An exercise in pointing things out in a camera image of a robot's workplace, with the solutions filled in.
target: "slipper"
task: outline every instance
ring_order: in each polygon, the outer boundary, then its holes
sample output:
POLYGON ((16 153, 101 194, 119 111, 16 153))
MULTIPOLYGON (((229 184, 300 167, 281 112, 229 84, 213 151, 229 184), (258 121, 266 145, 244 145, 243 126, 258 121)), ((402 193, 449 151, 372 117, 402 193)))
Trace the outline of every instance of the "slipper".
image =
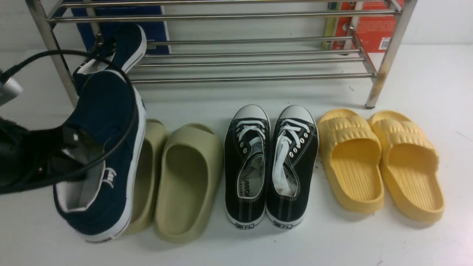
POLYGON ((167 137, 167 130, 160 121, 147 120, 145 139, 136 170, 133 211, 130 225, 124 232, 126 235, 147 228, 153 221, 161 174, 161 158, 167 137))
POLYGON ((419 126, 397 112, 377 112, 369 124, 383 147, 381 174, 396 206, 414 220, 440 220, 445 202, 434 145, 419 126))
POLYGON ((357 213, 384 205, 381 144, 368 122, 348 109, 326 113, 317 125, 325 171, 338 202, 357 213))
POLYGON ((169 136, 155 214, 162 240, 187 243, 203 233, 222 169, 222 142, 208 127, 187 124, 169 136))

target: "canvas sneaker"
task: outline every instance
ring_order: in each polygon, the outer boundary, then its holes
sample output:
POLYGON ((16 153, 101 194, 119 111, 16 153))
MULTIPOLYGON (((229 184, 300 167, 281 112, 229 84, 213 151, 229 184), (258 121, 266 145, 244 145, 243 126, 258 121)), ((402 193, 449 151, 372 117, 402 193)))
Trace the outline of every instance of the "canvas sneaker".
POLYGON ((319 146, 310 113, 300 106, 287 107, 276 121, 273 142, 266 213, 275 226, 291 229, 304 218, 319 146))
MULTIPOLYGON (((92 53, 110 60, 127 73, 146 53, 146 35, 143 28, 136 24, 124 24, 111 37, 92 53)), ((111 69, 107 64, 87 59, 73 73, 78 95, 91 74, 111 69)))
MULTIPOLYGON (((146 129, 144 104, 136 90, 134 95, 138 113, 126 140, 80 181, 60 182, 53 187, 58 213, 87 242, 114 239, 130 222, 136 168, 146 129)), ((92 75, 64 125, 83 132, 95 145, 68 153, 87 163, 113 148, 128 127, 133 108, 130 97, 119 73, 105 70, 92 75)))
POLYGON ((227 216, 239 229, 251 229, 264 217, 268 116, 259 106, 241 108, 225 138, 227 216))

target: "wire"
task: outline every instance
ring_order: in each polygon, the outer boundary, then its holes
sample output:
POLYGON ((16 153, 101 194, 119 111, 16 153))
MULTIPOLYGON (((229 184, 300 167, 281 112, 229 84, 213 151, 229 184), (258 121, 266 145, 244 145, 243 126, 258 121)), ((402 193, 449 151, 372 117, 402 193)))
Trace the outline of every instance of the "wire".
POLYGON ((133 125, 136 121, 136 116, 138 114, 138 106, 136 105, 135 91, 134 91, 133 85, 131 84, 131 80, 128 78, 128 76, 125 74, 125 72, 123 72, 123 70, 120 67, 116 66, 115 64, 113 64, 111 61, 109 61, 108 59, 106 59, 104 57, 99 57, 98 55, 94 55, 94 54, 86 53, 86 52, 81 52, 81 51, 75 51, 75 50, 51 50, 51 51, 46 51, 46 52, 42 52, 42 53, 37 53, 37 54, 27 58, 23 62, 21 62, 17 65, 14 65, 13 67, 11 67, 10 69, 4 71, 3 73, 0 73, 0 82, 7 81, 9 78, 11 78, 13 75, 18 73, 22 68, 29 65, 33 61, 36 61, 36 60, 38 60, 40 58, 43 58, 43 57, 46 57, 46 56, 65 55, 65 54, 78 55, 78 56, 87 57, 89 59, 95 59, 99 62, 107 64, 108 66, 110 66, 113 70, 117 71, 123 77, 123 79, 125 80, 125 82, 127 84, 128 89, 130 91, 131 102, 132 102, 132 106, 133 106, 133 112, 131 114, 130 121, 128 123, 128 127, 127 127, 126 131, 123 133, 123 136, 121 137, 121 139, 117 142, 117 144, 113 148, 111 148, 108 152, 106 152, 106 153, 102 154, 101 156, 99 156, 97 159, 91 161, 87 165, 85 165, 85 166, 83 166, 83 167, 81 167, 81 168, 79 168, 79 169, 77 169, 77 170, 75 170, 75 171, 73 171, 69 174, 66 174, 66 175, 47 176, 40 182, 35 182, 35 183, 31 183, 31 184, 26 183, 26 184, 22 184, 22 185, 12 185, 12 186, 7 186, 7 187, 0 187, 0 195, 1 194, 14 193, 14 192, 21 192, 21 191, 26 191, 26 190, 32 190, 32 189, 41 188, 41 187, 44 187, 44 186, 54 185, 54 184, 57 184, 57 183, 62 182, 62 181, 74 179, 74 178, 84 174, 89 169, 91 169, 92 167, 94 167, 94 166, 98 165, 99 163, 103 162, 110 155, 112 155, 118 149, 118 147, 120 147, 120 145, 123 144, 126 137, 128 136, 128 134, 130 134, 130 132, 133 128, 133 125))

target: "shoe rack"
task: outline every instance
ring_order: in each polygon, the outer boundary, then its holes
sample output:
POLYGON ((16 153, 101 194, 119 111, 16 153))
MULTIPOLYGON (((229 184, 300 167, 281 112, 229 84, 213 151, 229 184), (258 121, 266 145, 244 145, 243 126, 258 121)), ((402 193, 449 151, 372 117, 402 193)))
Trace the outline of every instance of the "shoe rack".
MULTIPOLYGON (((245 61, 228 61, 228 62, 192 62, 192 63, 172 63, 172 67, 254 67, 254 72, 257 73, 257 68, 264 68, 270 65, 295 65, 295 64, 320 64, 320 63, 344 63, 344 62, 362 62, 366 71, 361 73, 333 73, 333 74, 310 74, 310 75, 271 75, 271 76, 249 76, 249 77, 221 77, 221 78, 173 78, 173 79, 133 79, 135 84, 169 84, 169 83, 198 83, 198 82, 238 82, 238 81, 268 81, 268 80, 324 80, 324 79, 371 79, 373 86, 369 92, 368 99, 365 103, 366 108, 373 109, 383 89, 386 78, 389 74, 394 58, 401 44, 401 40, 406 31, 409 20, 411 19, 417 0, 406 0, 403 8, 396 0, 364 0, 367 1, 383 1, 387 9, 385 10, 347 10, 347 11, 323 11, 323 12, 278 12, 278 13, 238 13, 238 14, 199 14, 199 15, 155 15, 155 16, 95 16, 95 8, 100 7, 127 7, 127 6, 176 6, 176 5, 241 5, 241 4, 265 4, 275 5, 278 3, 300 3, 300 2, 330 2, 342 0, 121 0, 121 1, 106 1, 93 2, 92 0, 78 0, 77 2, 64 2, 59 0, 46 13, 41 0, 26 0, 28 8, 33 16, 33 19, 38 27, 38 30, 43 38, 43 41, 48 50, 60 49, 56 36, 54 35, 54 28, 59 23, 90 23, 94 34, 96 35, 96 44, 100 45, 101 32, 100 23, 105 22, 142 22, 142 21, 195 21, 195 20, 242 20, 242 19, 285 19, 285 18, 312 18, 312 17, 354 17, 359 18, 363 16, 394 16, 396 19, 396 27, 391 37, 388 49, 383 57, 381 66, 378 71, 374 67, 368 53, 364 51, 363 45, 357 35, 358 19, 353 19, 350 30, 347 36, 338 37, 299 37, 299 38, 268 38, 268 39, 233 39, 233 40, 169 40, 166 42, 150 42, 150 45, 202 45, 202 44, 261 44, 261 43, 288 43, 288 42, 307 42, 307 41, 345 41, 344 49, 327 51, 318 50, 314 48, 311 51, 276 51, 276 52, 225 52, 225 53, 193 53, 193 54, 178 54, 170 55, 147 55, 153 57, 159 62, 159 59, 182 59, 182 58, 246 58, 245 61), (64 14, 67 9, 86 8, 88 16, 86 17, 65 17, 64 14), (287 56, 314 56, 327 54, 357 54, 357 57, 345 58, 315 58, 315 59, 299 59, 287 60, 287 56), (268 57, 275 58, 274 60, 248 61, 247 58, 268 57)), ((67 66, 66 61, 62 55, 55 55, 52 57, 54 66, 64 84, 64 87, 71 99, 73 105, 77 102, 77 95, 72 82, 72 75, 67 66)), ((152 63, 146 64, 146 67, 163 67, 163 64, 152 63)))

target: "sneaker logo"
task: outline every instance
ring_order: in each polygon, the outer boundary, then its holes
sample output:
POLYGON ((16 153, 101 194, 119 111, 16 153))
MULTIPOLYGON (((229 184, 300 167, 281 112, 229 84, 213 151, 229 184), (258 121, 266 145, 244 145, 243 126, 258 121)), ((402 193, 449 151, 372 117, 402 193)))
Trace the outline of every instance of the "sneaker logo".
POLYGON ((242 224, 236 223, 235 227, 237 227, 238 229, 252 229, 254 227, 254 223, 250 225, 242 225, 242 224))
POLYGON ((104 171, 104 176, 107 176, 106 179, 102 180, 102 182, 109 184, 112 188, 114 187, 114 178, 117 176, 117 172, 113 170, 113 168, 107 167, 104 171))
POLYGON ((273 224, 281 229, 291 229, 292 228, 292 224, 280 224, 276 221, 273 222, 273 224))

